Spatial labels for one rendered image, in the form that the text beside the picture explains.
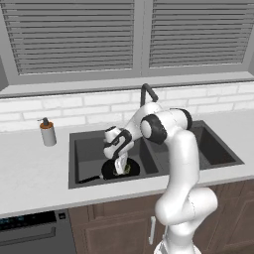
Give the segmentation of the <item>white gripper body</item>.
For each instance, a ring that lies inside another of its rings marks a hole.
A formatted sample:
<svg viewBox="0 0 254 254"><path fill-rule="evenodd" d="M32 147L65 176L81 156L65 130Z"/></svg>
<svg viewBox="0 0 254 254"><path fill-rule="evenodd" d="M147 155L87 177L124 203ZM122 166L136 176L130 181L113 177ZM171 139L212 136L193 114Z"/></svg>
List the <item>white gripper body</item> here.
<svg viewBox="0 0 254 254"><path fill-rule="evenodd" d="M115 166L115 171L118 176L124 175L125 174L125 168L127 166L127 155L122 155L118 159L115 160L114 166Z"/></svg>

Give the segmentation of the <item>black frying pan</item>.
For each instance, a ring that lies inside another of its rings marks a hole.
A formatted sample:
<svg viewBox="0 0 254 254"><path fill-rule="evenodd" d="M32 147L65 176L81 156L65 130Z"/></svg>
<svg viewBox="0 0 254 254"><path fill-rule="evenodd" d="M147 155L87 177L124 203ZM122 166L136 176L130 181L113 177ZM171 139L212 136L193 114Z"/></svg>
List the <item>black frying pan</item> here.
<svg viewBox="0 0 254 254"><path fill-rule="evenodd" d="M127 159L127 165L131 166L130 173L118 176L115 171L114 161L107 160L101 168L101 174L97 176L93 176L87 179L79 180L79 184L88 183L95 180L113 180L127 177L134 177L140 175L140 166L133 159Z"/></svg>

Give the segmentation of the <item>dark grey double sink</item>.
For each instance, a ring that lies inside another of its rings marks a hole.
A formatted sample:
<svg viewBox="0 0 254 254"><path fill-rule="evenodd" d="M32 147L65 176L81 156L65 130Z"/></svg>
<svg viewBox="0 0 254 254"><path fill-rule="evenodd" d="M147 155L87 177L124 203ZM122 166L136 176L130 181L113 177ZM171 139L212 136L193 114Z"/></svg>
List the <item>dark grey double sink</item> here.
<svg viewBox="0 0 254 254"><path fill-rule="evenodd" d="M204 121L194 121L190 130L196 138L201 171L244 164ZM139 176L79 184L79 180L101 174L102 165L108 160L103 154L104 138L103 130L69 135L68 187L70 189L160 177L169 173L167 146L140 138L128 152L128 158L133 159L140 166Z"/></svg>

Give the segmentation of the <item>black sink tap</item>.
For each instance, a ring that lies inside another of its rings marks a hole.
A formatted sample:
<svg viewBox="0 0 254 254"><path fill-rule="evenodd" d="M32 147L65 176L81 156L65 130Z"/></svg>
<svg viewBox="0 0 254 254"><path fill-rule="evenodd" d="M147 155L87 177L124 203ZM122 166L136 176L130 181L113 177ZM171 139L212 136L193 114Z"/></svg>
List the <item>black sink tap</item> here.
<svg viewBox="0 0 254 254"><path fill-rule="evenodd" d="M153 90L153 88L148 84L144 83L141 87L141 100L140 100L140 106L144 106L146 103L146 94L149 94L152 98L153 102L157 102L159 97Z"/></svg>

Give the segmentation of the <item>brown cupboard door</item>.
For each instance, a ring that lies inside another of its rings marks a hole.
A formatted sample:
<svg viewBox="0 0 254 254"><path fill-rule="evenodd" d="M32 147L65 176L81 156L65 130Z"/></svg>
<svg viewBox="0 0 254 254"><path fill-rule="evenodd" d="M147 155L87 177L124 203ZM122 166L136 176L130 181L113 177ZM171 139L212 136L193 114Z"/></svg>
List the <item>brown cupboard door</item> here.
<svg viewBox="0 0 254 254"><path fill-rule="evenodd" d="M164 226L151 217L159 194L73 207L68 210L77 254L154 254Z"/></svg>
<svg viewBox="0 0 254 254"><path fill-rule="evenodd" d="M254 180L212 186L218 209L193 242L202 254L254 254Z"/></svg>

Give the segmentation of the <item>grey soap dispenser orange collar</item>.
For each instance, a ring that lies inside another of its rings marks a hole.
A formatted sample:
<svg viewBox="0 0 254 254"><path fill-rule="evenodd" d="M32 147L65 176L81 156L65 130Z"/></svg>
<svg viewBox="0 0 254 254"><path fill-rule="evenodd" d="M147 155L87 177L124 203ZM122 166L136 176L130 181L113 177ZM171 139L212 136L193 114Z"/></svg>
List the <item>grey soap dispenser orange collar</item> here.
<svg viewBox="0 0 254 254"><path fill-rule="evenodd" d="M54 123L47 117L40 119L40 130L46 147L52 147L57 143Z"/></svg>

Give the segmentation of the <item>grey dishwasher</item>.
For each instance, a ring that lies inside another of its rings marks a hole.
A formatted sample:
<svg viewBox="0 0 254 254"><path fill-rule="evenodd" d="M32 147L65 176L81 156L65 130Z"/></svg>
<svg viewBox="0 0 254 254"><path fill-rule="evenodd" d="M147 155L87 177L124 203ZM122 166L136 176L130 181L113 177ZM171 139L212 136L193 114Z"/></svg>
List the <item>grey dishwasher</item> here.
<svg viewBox="0 0 254 254"><path fill-rule="evenodd" d="M0 218L0 254L76 254L68 211Z"/></svg>

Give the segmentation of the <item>grey window blind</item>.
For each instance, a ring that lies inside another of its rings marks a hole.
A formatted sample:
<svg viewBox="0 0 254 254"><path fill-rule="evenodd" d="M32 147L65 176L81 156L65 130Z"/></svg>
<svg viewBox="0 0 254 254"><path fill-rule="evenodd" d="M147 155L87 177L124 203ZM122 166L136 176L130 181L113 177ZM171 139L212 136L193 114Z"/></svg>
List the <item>grey window blind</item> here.
<svg viewBox="0 0 254 254"><path fill-rule="evenodd" d="M153 0L150 67L243 62L254 0Z"/></svg>
<svg viewBox="0 0 254 254"><path fill-rule="evenodd" d="M134 0L0 0L19 74L129 69Z"/></svg>

